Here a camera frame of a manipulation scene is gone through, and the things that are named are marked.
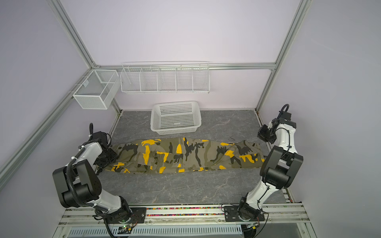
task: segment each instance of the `black cable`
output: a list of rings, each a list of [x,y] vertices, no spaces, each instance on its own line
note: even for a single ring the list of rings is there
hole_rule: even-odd
[[[262,229],[261,229],[261,230],[260,230],[260,231],[259,231],[253,238],[257,237],[257,236],[259,235],[259,233],[263,230],[263,228],[266,226],[266,223],[267,223],[267,220],[269,219],[269,216],[270,216],[270,214],[267,213],[267,219],[266,219],[266,222],[264,223]]]
[[[233,205],[233,204],[230,204],[230,203],[223,203],[223,204],[221,204],[220,209],[221,209],[221,211],[224,212],[224,213],[225,213],[225,211],[222,210],[222,206],[223,206],[223,205],[232,205],[232,206],[236,206],[236,205]]]
[[[90,123],[90,126],[89,126],[89,131],[90,131],[90,138],[89,138],[89,141],[91,141],[93,139],[93,124]]]
[[[277,119],[279,119],[279,118],[280,118],[280,116],[281,116],[281,115],[282,115],[282,113],[283,113],[283,110],[286,108],[285,112],[287,112],[289,107],[290,107],[290,105],[288,105],[288,104],[285,104],[285,105],[282,107],[282,109],[279,111],[279,114],[278,114],[278,117],[277,117]]]
[[[98,215],[93,215],[93,218],[95,219],[95,220],[103,220],[104,218],[103,217],[101,217],[101,218],[96,218]]]
[[[109,135],[109,137],[110,137],[110,143],[107,145],[107,147],[110,147],[110,145],[111,145],[111,136],[110,136],[109,133],[106,133],[106,134]]]
[[[266,194],[266,192],[267,192],[268,190],[270,190],[270,186],[267,186],[267,185],[266,185],[266,187],[267,187],[266,191],[262,194],[261,198],[257,200],[257,207],[258,207],[258,209],[259,209],[261,212],[264,212],[264,211],[262,210],[262,208],[259,207],[259,201],[263,198],[263,196]]]
[[[244,237],[255,237],[255,234],[257,233],[257,228],[255,226],[249,227],[245,229],[242,229]]]
[[[77,191],[74,188],[73,184],[73,173],[72,173],[72,166],[74,162],[77,160],[77,158],[85,151],[86,148],[82,147],[81,150],[78,152],[78,154],[69,162],[69,164],[66,166],[66,184],[69,188],[69,191],[71,192],[75,202],[81,206],[81,207],[92,207],[94,204],[92,203],[84,203],[82,202],[77,194]]]
[[[95,209],[95,214],[97,214],[100,217],[104,217],[105,215],[107,215],[107,212],[106,211],[102,211],[100,209]]]
[[[110,235],[111,238],[115,238],[115,236],[112,234],[110,228],[109,228],[109,225],[106,221],[106,219],[103,220],[104,224],[106,225],[106,230],[107,230],[107,233]]]
[[[290,131],[289,130],[287,130],[286,128],[284,128],[284,127],[280,127],[280,128],[278,128],[278,129],[276,129],[275,130],[275,132],[277,132],[277,130],[279,130],[279,129],[285,129],[286,131],[287,131],[287,133],[288,133],[288,149],[287,149],[287,152],[290,150],[290,148],[291,148],[291,136],[290,136]]]

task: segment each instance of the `wire mesh basket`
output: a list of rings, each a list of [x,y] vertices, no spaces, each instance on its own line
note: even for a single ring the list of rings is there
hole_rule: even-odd
[[[107,109],[119,88],[120,80],[116,70],[94,69],[73,97],[83,109]]]
[[[208,64],[123,66],[120,73],[124,93],[208,93]]]
[[[194,132],[200,126],[201,113],[195,101],[156,104],[151,112],[151,130],[159,135]]]

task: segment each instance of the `aluminum frame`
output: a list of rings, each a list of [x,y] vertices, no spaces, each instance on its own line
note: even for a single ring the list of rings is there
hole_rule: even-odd
[[[253,222],[226,222],[224,213],[221,211],[220,204],[193,204],[193,205],[175,205],[175,204],[157,204],[130,206],[147,207],[145,222],[138,224],[139,228],[160,228],[163,226],[187,227],[194,225],[240,225],[252,224]],[[269,213],[267,223],[296,223],[303,238],[316,238],[311,222],[302,203],[268,203],[263,204],[263,210]],[[190,216],[181,216],[181,214],[192,214]],[[92,208],[67,209],[54,234],[55,237],[67,237],[72,227],[104,227],[103,222],[95,220],[94,210]]]
[[[280,49],[279,55],[277,57],[277,60],[275,61],[275,69],[271,70],[271,74],[269,76],[269,79],[267,80],[267,83],[262,91],[261,97],[259,98],[258,104],[255,107],[256,111],[260,111],[267,95],[269,94],[269,91],[274,83],[275,77],[286,58],[287,52],[289,51],[292,42],[298,33],[298,30],[303,22],[304,16],[306,15],[312,0],[301,0],[300,4],[298,6],[298,10],[295,13],[294,19],[292,21],[291,27],[288,30],[287,36],[285,41],[283,42],[282,48]]]
[[[64,10],[60,0],[46,0],[52,11],[56,15],[58,21],[62,24],[64,30],[68,34],[68,37],[75,45],[81,57],[84,59],[85,63],[89,66],[89,70],[87,70],[82,76],[76,85],[73,87],[71,91],[75,91],[79,84],[82,83],[83,78],[89,74],[89,71],[92,69],[118,69],[121,66],[99,66],[97,65],[88,50],[86,49],[84,43],[82,42],[78,32],[76,31],[74,25],[70,21],[66,11]],[[266,86],[262,92],[261,98],[258,102],[256,110],[259,111],[261,106],[263,105],[264,100],[274,82],[274,78],[278,69],[280,68],[287,51],[289,50],[292,40],[295,38],[295,35],[301,25],[301,22],[311,4],[312,0],[301,0],[291,27],[288,31],[287,37],[283,43],[281,51],[277,57],[275,63],[230,63],[230,64],[209,64],[210,70],[235,70],[235,69],[269,69],[272,70],[270,77],[266,83]],[[32,153],[32,151],[37,147],[42,138],[47,134],[47,132],[51,129],[51,127],[55,124],[58,118],[63,114],[63,112],[67,109],[70,103],[73,100],[72,93],[67,93],[63,99],[56,105],[56,107],[45,117],[45,119],[35,128],[33,133],[31,133],[25,141],[20,145],[20,147],[14,152],[14,154],[5,162],[4,165],[0,168],[0,190],[6,185],[6,183],[11,179],[11,177],[15,174],[18,168],[23,164],[23,162],[28,158],[28,156]],[[117,118],[114,122],[114,125],[117,123],[120,118],[121,109],[119,108],[115,99],[112,100],[112,106],[117,112]]]
[[[90,74],[91,70],[88,69],[77,83],[73,86],[70,92],[61,99],[61,101],[50,111],[45,119],[34,129],[34,131],[24,140],[20,147],[14,154],[5,162],[0,168],[0,191],[4,188],[6,183],[12,178],[20,166],[25,162],[37,145],[41,142],[44,136],[57,122],[64,111],[69,107],[73,98],[73,91],[77,90],[79,85]]]

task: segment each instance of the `metal rail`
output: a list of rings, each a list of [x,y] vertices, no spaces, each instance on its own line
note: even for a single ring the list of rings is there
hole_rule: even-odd
[[[274,83],[275,77],[276,77],[284,59],[286,58],[287,52],[291,47],[292,41],[294,40],[294,38],[295,38],[299,28],[300,28],[300,25],[302,24],[304,16],[306,15],[307,10],[309,9],[309,7],[311,5],[311,2],[312,2],[312,0],[301,0],[300,1],[300,4],[298,6],[298,10],[296,11],[296,14],[295,14],[294,19],[293,19],[292,24],[291,24],[291,27],[288,30],[286,39],[283,42],[283,45],[282,45],[282,48],[280,49],[277,60],[275,61],[276,67],[274,70],[271,71],[270,77],[267,80],[266,86],[264,87],[262,94],[261,94],[261,97],[259,98],[257,107],[255,108],[255,110],[257,112],[260,111],[260,109],[263,105],[263,102],[265,101],[265,99],[266,99],[266,97],[267,97],[267,95],[271,89],[271,86]]]
[[[90,70],[87,70],[70,91],[73,92],[77,90],[79,85],[89,75],[89,73]],[[41,142],[52,126],[57,122],[73,99],[73,93],[67,93],[55,106],[55,108],[47,115],[47,117],[45,117],[45,119],[37,126],[37,128],[35,128],[35,130],[24,140],[21,146],[16,150],[16,152],[14,152],[8,161],[1,166],[0,191]]]
[[[235,70],[235,69],[275,69],[275,63],[223,63],[223,64],[134,64],[133,67],[152,67],[152,68],[174,68],[174,67],[186,67],[186,68],[198,68],[209,67],[209,70]],[[98,69],[114,69],[122,70],[122,65],[105,65],[99,66]]]
[[[145,223],[140,226],[152,225],[210,225],[210,224],[249,224],[252,222],[226,222],[220,204],[203,205],[146,205]],[[268,223],[309,223],[308,215],[302,203],[268,203],[263,204],[263,210],[269,213]],[[104,226],[92,216],[92,208],[67,209],[62,216],[58,227]],[[169,216],[169,214],[203,214],[191,216]]]
[[[89,66],[89,69],[121,69],[121,65],[111,65],[111,66],[99,66],[97,65],[89,52],[87,51],[84,43],[82,42],[78,32],[76,31],[73,23],[70,21],[66,11],[64,10],[60,0],[46,0],[52,11],[56,15],[58,21],[62,24],[64,30],[66,31],[68,37],[75,45],[81,57],[84,59],[85,63]],[[308,7],[312,0],[301,0],[298,10],[295,14],[292,25],[289,29],[287,37],[283,43],[281,51],[279,52],[278,58],[275,63],[228,63],[228,64],[209,64],[210,70],[235,70],[235,69],[269,69],[272,70],[270,77],[266,83],[266,86],[262,92],[261,98],[256,107],[256,111],[259,111],[263,102],[273,84],[274,78],[276,76],[279,67],[281,66],[287,51],[290,48],[291,42],[294,39],[303,17],[305,16]],[[71,91],[75,91],[77,85],[73,87]],[[67,109],[71,100],[73,99],[72,93],[68,93],[57,106],[49,113],[49,115],[35,128],[33,133],[26,138],[23,144],[16,150],[16,152],[11,156],[11,158],[0,168],[0,190],[5,186],[5,184],[10,180],[12,175],[17,171],[17,169],[22,165],[22,163],[28,158],[32,151],[37,147],[42,138],[46,135],[49,129],[55,124],[62,113]],[[119,108],[115,99],[112,101],[112,106],[116,112],[120,115],[121,109]]]

